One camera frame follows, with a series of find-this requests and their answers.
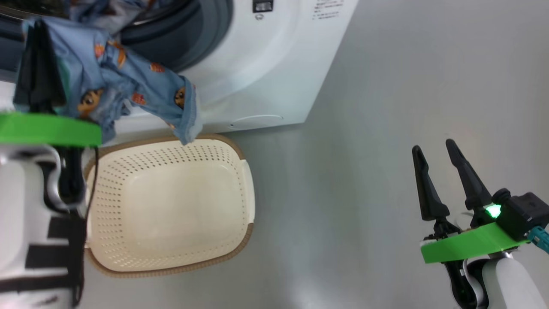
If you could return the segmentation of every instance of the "laundry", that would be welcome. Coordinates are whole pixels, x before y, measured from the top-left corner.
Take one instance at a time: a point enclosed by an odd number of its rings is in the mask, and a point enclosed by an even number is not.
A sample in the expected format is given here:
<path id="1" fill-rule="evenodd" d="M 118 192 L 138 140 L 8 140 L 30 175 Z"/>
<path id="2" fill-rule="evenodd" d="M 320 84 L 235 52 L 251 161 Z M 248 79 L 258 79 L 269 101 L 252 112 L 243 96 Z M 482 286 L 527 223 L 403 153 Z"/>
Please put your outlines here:
<path id="1" fill-rule="evenodd" d="M 69 19 L 117 34 L 146 10 L 155 10 L 172 0 L 65 0 Z"/>
<path id="2" fill-rule="evenodd" d="M 184 76 L 133 53 L 106 29 L 42 19 L 65 90 L 66 105 L 56 108 L 58 115 L 98 123 L 103 143 L 115 137 L 114 121 L 129 114 L 130 106 L 160 117 L 183 144 L 201 131 L 196 89 Z M 33 20 L 23 23 L 25 33 L 33 24 Z"/>

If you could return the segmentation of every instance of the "teal connector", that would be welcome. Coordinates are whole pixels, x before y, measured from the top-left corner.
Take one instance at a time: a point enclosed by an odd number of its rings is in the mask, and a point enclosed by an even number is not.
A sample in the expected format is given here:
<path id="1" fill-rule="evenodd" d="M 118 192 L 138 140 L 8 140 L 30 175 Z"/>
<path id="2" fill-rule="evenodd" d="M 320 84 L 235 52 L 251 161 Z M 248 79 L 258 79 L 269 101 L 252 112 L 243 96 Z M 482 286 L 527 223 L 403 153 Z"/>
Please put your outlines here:
<path id="1" fill-rule="evenodd" d="M 530 234 L 528 234 L 528 240 L 538 248 L 549 253 L 549 234 L 542 227 L 534 227 Z"/>

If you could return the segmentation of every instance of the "empty plastic basket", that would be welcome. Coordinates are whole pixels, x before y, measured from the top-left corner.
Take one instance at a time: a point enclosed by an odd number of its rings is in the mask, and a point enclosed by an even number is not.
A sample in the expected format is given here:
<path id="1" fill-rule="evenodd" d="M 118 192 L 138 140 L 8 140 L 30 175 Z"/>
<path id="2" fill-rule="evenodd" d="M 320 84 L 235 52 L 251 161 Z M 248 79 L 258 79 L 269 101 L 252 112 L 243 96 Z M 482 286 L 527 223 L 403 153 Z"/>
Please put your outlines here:
<path id="1" fill-rule="evenodd" d="M 94 163 L 85 171 L 90 190 Z M 189 271 L 238 254 L 254 215 L 250 169 L 223 136 L 102 148 L 86 256 L 113 277 Z"/>

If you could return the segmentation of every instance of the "green light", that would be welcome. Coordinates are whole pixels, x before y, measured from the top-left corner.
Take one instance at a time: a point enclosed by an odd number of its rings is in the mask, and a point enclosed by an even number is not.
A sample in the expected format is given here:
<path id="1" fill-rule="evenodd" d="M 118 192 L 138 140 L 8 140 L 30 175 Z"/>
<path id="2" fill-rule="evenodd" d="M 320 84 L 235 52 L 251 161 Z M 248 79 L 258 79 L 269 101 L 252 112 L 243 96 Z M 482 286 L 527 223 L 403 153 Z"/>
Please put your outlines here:
<path id="1" fill-rule="evenodd" d="M 492 216 L 492 218 L 497 218 L 501 213 L 501 205 L 494 204 L 492 206 L 488 206 L 486 208 L 488 213 Z"/>

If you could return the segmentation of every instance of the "basket rim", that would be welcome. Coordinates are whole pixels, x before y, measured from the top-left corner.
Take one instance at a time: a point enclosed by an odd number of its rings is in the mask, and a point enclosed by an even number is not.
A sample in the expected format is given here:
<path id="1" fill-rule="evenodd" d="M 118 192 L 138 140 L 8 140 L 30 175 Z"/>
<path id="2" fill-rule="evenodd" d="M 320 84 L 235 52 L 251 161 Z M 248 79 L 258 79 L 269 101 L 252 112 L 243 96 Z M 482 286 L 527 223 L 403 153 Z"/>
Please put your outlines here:
<path id="1" fill-rule="evenodd" d="M 230 140 L 227 137 L 224 137 L 224 136 L 219 135 L 219 134 L 203 134 L 203 135 L 199 135 L 197 137 L 197 139 L 201 139 L 201 140 L 219 140 L 221 142 L 224 142 L 224 143 L 228 144 L 229 146 L 231 146 L 231 148 L 233 148 L 233 150 L 237 153 L 238 157 L 241 160 L 245 159 L 244 153 L 242 152 L 242 150 L 232 140 Z M 103 147 L 103 148 L 99 149 L 99 159 L 101 159 L 102 157 L 106 156 L 109 153 L 119 151 L 119 150 L 123 150 L 123 149 L 126 149 L 126 148 L 143 146 L 143 145 L 148 145 L 148 144 L 156 144 L 156 143 L 160 143 L 160 142 L 176 141 L 176 140 L 178 140 L 178 138 L 176 136 L 165 136 L 165 137 L 157 137 L 157 138 L 153 138 L 153 139 L 127 142 L 127 143 L 118 144 L 118 145 L 109 146 L 109 147 Z M 88 179 L 89 173 L 91 172 L 92 168 L 95 166 L 95 163 L 96 163 L 95 157 L 92 157 L 89 160 L 89 162 L 86 164 L 86 166 L 84 168 L 84 177 L 85 177 L 85 179 Z M 248 224 L 248 229 L 246 230 L 246 233 L 245 233 L 244 237 L 242 238 L 242 241 L 240 242 L 240 244 L 238 244 L 238 246 L 233 251 L 231 251 L 231 252 L 229 252 L 225 255 L 218 256 L 218 257 L 206 260 L 206 261 L 201 261 L 201 262 L 197 262 L 197 263 L 193 263 L 193 264 L 189 264 L 189 265 L 184 265 L 184 266 L 173 267 L 173 268 L 156 269 L 156 270 L 153 270 L 153 271 L 118 272 L 118 271 L 113 271 L 113 270 L 105 267 L 104 265 L 102 265 L 97 260 L 97 258 L 94 256 L 91 248 L 85 248 L 85 256 L 88 259 L 88 261 L 90 262 L 90 264 L 95 267 L 95 269 L 97 269 L 98 271 L 100 271 L 104 275 L 107 275 L 109 277 L 114 277 L 114 278 L 145 278 L 145 277 L 156 277 L 156 276 L 161 276 L 161 275 L 169 275 L 169 274 L 176 274 L 176 273 L 182 273 L 182 272 L 189 272 L 189 271 L 193 271 L 195 269 L 204 268 L 204 267 L 211 266 L 211 265 L 214 265 L 214 264 L 218 264 L 218 263 L 221 263 L 221 262 L 224 262 L 224 261 L 228 261 L 231 258 L 233 258 L 235 255 L 239 254 L 244 249 L 244 247 L 246 247 L 246 245 L 248 244 L 248 241 L 250 240 L 251 233 L 252 233 L 253 229 L 254 229 L 254 223 L 249 223 Z"/>

